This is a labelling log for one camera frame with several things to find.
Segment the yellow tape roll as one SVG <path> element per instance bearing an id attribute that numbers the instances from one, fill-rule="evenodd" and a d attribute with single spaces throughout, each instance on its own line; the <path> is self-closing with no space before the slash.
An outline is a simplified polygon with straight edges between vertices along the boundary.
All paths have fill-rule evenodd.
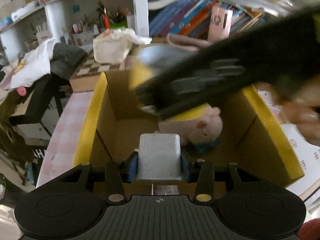
<path id="1" fill-rule="evenodd" d="M 136 96 L 135 88 L 142 84 L 153 85 L 183 78 L 188 72 L 188 64 L 208 48 L 188 51 L 171 45 L 151 44 L 136 49 L 132 60 L 129 90 Z M 142 104 L 140 109 L 156 116 L 150 106 Z"/>

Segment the pink plush pig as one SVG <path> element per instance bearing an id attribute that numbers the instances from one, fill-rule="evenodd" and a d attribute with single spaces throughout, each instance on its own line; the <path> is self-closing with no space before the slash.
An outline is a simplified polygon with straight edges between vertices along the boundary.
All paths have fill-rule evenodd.
<path id="1" fill-rule="evenodd" d="M 177 116 L 159 121 L 159 131 L 164 134 L 178 134 L 182 146 L 189 142 L 195 145 L 213 142 L 222 132 L 221 110 L 218 107 L 205 105 L 200 112 L 199 117 L 191 117 L 189 120 Z"/>

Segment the white charger plug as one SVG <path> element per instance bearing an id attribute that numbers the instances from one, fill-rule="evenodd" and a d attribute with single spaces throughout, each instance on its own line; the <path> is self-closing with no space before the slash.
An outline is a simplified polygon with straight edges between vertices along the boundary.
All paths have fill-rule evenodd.
<path id="1" fill-rule="evenodd" d="M 140 136 L 137 179 L 150 182 L 182 179 L 179 135 L 146 133 Z"/>

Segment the white spray bottle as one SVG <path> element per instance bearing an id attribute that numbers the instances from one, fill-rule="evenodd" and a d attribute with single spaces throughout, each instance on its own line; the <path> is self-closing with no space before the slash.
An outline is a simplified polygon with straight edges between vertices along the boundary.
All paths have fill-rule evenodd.
<path id="1" fill-rule="evenodd" d="M 177 185 L 162 185 L 162 184 L 151 185 L 152 196 L 171 196 L 171 195 L 179 195 L 179 194 L 180 193 Z"/>

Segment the purple pink towel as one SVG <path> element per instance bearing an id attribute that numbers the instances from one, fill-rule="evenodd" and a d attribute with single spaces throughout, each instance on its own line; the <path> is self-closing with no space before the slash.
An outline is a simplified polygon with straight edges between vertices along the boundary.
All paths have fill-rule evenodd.
<path id="1" fill-rule="evenodd" d="M 169 45 L 188 51 L 199 51 L 200 49 L 210 47 L 213 44 L 210 41 L 176 34 L 168 34 L 165 41 Z"/>

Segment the pink printed tablecloth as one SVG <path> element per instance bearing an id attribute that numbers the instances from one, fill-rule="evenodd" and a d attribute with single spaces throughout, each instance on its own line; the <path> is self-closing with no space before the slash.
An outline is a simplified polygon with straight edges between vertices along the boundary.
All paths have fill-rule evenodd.
<path id="1" fill-rule="evenodd" d="M 157 131 L 157 120 L 140 111 L 128 90 L 129 72 L 101 75 L 91 92 L 74 93 L 47 148 L 38 185 L 90 162 L 126 159 L 140 136 Z M 217 166 L 233 161 L 249 172 L 287 187 L 302 199 L 319 188 L 319 147 L 308 144 L 291 124 L 280 124 L 269 94 L 243 89 L 220 103 L 223 130 L 206 158 Z"/>

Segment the tissue pack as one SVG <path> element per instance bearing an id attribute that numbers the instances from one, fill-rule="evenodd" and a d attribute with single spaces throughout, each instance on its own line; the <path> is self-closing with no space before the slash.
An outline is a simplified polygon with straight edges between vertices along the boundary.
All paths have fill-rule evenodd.
<path id="1" fill-rule="evenodd" d="M 107 29 L 93 39 L 93 56 L 100 64 L 122 63 L 133 44 L 148 45 L 152 41 L 150 37 L 138 36 L 133 29 Z"/>

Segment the pink pencil holder box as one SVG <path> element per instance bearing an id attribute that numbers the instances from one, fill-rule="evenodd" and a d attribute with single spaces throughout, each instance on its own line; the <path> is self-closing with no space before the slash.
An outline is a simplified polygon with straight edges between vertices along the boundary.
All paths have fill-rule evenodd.
<path id="1" fill-rule="evenodd" d="M 233 12 L 220 6 L 213 6 L 207 40 L 212 43 L 227 39 L 231 30 Z"/>

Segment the wooden chessboard box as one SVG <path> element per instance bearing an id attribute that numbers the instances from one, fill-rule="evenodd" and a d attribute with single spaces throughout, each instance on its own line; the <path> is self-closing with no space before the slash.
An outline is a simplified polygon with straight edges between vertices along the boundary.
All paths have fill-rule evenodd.
<path id="1" fill-rule="evenodd" d="M 69 79 L 73 93 L 93 91 L 101 73 L 119 70 L 125 70 L 125 62 L 120 64 L 97 63 L 91 51 Z"/>

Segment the row of blue books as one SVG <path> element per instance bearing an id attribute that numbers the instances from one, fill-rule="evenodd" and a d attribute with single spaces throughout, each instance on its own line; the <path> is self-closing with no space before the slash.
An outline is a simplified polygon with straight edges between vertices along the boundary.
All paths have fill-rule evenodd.
<path id="1" fill-rule="evenodd" d="M 213 6 L 233 12 L 229 35 L 248 30 L 263 20 L 264 9 L 252 9 L 217 0 L 175 0 L 149 13 L 149 35 L 168 34 L 207 39 Z"/>

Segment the white clothes pile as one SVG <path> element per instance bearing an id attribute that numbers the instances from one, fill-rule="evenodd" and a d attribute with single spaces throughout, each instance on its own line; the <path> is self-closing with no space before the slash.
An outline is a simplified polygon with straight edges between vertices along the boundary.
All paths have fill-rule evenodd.
<path id="1" fill-rule="evenodd" d="M 47 74 L 53 73 L 61 79 L 69 80 L 86 55 L 82 48 L 58 42 L 55 38 L 45 40 L 36 49 L 26 53 L 23 59 L 1 70 L 4 73 L 1 99 L 11 90 L 31 87 Z"/>

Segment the white bookshelf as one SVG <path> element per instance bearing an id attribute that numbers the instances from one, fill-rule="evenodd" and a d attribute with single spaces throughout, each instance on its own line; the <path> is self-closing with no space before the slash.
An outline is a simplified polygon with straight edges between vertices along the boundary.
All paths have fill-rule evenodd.
<path id="1" fill-rule="evenodd" d="M 218 0 L 249 8 L 263 8 L 275 16 L 287 15 L 292 6 L 278 0 Z M 71 25 L 95 12 L 98 2 L 102 2 L 111 13 L 118 8 L 129 9 L 135 17 L 135 31 L 140 36 L 148 36 L 148 0 L 50 0 L 36 7 L 1 32 L 1 44 L 9 63 L 16 60 L 20 51 L 26 50 L 35 33 L 36 25 L 47 23 L 51 37 L 60 38 L 71 30 Z"/>

